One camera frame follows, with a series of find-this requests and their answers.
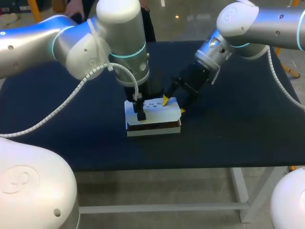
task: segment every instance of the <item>table leg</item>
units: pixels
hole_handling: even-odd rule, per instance
[[[266,167],[256,188],[248,199],[249,209],[242,210],[240,218],[242,223],[251,223],[267,198],[272,194],[276,184],[283,178],[287,167]]]
[[[231,174],[237,201],[240,203],[246,203],[249,199],[249,196],[246,184],[244,182],[242,168],[231,168]]]

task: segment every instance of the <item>cable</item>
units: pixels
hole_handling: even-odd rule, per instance
[[[139,87],[138,87],[138,84],[137,84],[137,81],[136,81],[134,75],[127,68],[125,68],[124,66],[122,66],[118,63],[110,63],[110,65],[114,68],[122,69],[123,71],[125,71],[128,74],[128,76],[131,78],[133,85],[134,85],[134,91],[135,91],[134,98],[135,98],[135,100],[137,100],[139,97]],[[38,129],[39,127],[44,125],[47,121],[52,119],[55,115],[57,115],[69,102],[71,102],[71,100],[77,95],[77,93],[80,91],[80,89],[85,85],[85,83],[90,79],[90,77],[94,73],[96,73],[97,71],[102,70],[108,66],[109,66],[108,64],[103,64],[103,65],[98,66],[97,68],[93,69],[91,72],[89,72],[82,79],[82,81],[78,84],[78,86],[74,89],[74,91],[70,94],[70,96],[59,107],[57,107],[51,114],[49,114],[47,117],[42,119],[36,125],[32,126],[31,128],[28,128],[26,130],[12,133],[12,134],[0,134],[0,137],[4,137],[4,138],[18,137],[18,136],[26,135],[26,134]]]
[[[279,81],[279,79],[277,78],[277,75],[275,73],[275,69],[273,67],[273,63],[272,63],[272,58],[271,58],[271,52],[270,52],[270,46],[268,46],[268,60],[269,60],[269,66],[270,66],[270,70],[271,73],[275,79],[275,82],[277,83],[277,85],[280,87],[280,89],[282,90],[282,92],[286,95],[286,97],[293,103],[295,104],[297,107],[305,110],[305,106],[303,106],[302,104],[300,104],[297,100],[295,100],[293,97],[291,97],[291,95],[286,91],[286,89],[283,87],[283,85],[281,84],[281,82]]]

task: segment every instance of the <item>yellow stand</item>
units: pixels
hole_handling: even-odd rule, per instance
[[[35,22],[36,23],[41,22],[41,16],[40,16],[40,12],[39,12],[36,0],[28,0],[28,4],[29,4],[30,10],[34,16]]]
[[[293,0],[291,6],[298,6],[300,3],[300,0]],[[275,53],[278,56],[281,52],[281,48],[277,48]],[[292,70],[291,68],[289,68],[287,65],[282,64],[285,72],[290,73],[292,76],[294,76],[295,78],[300,78],[301,74],[297,73],[296,71]]]

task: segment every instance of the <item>table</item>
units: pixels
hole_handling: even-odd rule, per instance
[[[148,44],[152,74],[170,77],[194,61],[202,42]],[[278,78],[297,96],[272,51]],[[5,81],[0,91],[0,132],[26,129],[47,116],[76,87],[58,63],[32,68]],[[182,91],[176,94],[181,102]],[[251,222],[288,165],[305,163],[305,115],[282,94],[269,70],[266,55],[247,61],[233,54],[214,85],[182,119],[179,135],[127,138],[124,90],[113,73],[88,82],[77,97],[40,129],[15,138],[61,155],[73,170],[126,170],[233,167],[238,203],[158,206],[110,206],[82,213],[163,210],[241,209]],[[248,197],[240,167],[268,167]]]

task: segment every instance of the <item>floor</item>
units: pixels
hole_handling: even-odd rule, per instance
[[[147,0],[157,41],[204,40],[220,10],[234,0]],[[287,6],[290,0],[254,0],[259,6]],[[42,13],[45,19],[53,12]],[[5,28],[33,24],[30,14]],[[305,53],[283,50],[280,59],[301,73],[293,84],[305,104]],[[249,192],[264,168],[243,169]],[[81,206],[236,201],[228,169],[174,169],[75,173]],[[272,229],[269,202],[256,221],[241,224],[237,211],[82,215],[81,229]]]

